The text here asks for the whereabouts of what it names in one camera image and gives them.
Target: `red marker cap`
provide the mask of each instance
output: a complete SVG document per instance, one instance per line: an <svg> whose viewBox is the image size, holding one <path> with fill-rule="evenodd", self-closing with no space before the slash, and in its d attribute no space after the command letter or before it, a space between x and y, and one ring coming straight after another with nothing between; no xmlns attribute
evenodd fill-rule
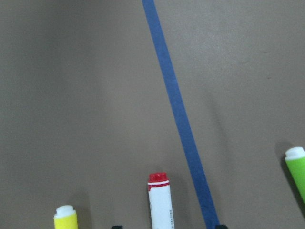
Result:
<svg viewBox="0 0 305 229"><path fill-rule="evenodd" d="M162 182L168 180L166 173L151 173L149 175L149 183Z"/></svg>

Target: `blue tape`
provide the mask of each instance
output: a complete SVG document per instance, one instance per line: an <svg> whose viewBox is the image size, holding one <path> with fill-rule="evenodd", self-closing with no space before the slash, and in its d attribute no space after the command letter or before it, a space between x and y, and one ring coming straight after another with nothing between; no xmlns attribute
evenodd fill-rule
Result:
<svg viewBox="0 0 305 229"><path fill-rule="evenodd" d="M153 0L142 0L142 2L206 228L215 229L219 224L217 213L183 105L158 13Z"/></svg>

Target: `red marker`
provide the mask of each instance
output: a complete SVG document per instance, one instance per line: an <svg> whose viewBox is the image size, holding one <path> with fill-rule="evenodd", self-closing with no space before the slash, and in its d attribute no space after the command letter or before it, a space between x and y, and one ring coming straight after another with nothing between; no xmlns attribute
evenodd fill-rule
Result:
<svg viewBox="0 0 305 229"><path fill-rule="evenodd" d="M149 175L148 196L152 229L174 229L170 181L166 173Z"/></svg>

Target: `yellow marker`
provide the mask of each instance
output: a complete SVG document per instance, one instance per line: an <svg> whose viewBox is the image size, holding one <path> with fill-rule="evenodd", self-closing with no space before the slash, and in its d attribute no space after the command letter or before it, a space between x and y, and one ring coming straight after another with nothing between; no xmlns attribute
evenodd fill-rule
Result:
<svg viewBox="0 0 305 229"><path fill-rule="evenodd" d="M78 229L76 211L72 206L65 205L56 209L54 226L55 229Z"/></svg>

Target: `marker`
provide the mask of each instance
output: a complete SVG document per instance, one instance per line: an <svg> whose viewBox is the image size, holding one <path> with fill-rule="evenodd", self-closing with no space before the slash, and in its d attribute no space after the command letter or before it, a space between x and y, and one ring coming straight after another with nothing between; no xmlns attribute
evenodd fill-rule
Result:
<svg viewBox="0 0 305 229"><path fill-rule="evenodd" d="M294 147L286 151L285 161L305 203L305 151Z"/></svg>
<svg viewBox="0 0 305 229"><path fill-rule="evenodd" d="M166 173L149 175L148 196L152 229L174 229L170 181Z"/></svg>
<svg viewBox="0 0 305 229"><path fill-rule="evenodd" d="M54 215L55 229L78 229L76 211L70 205L56 209Z"/></svg>

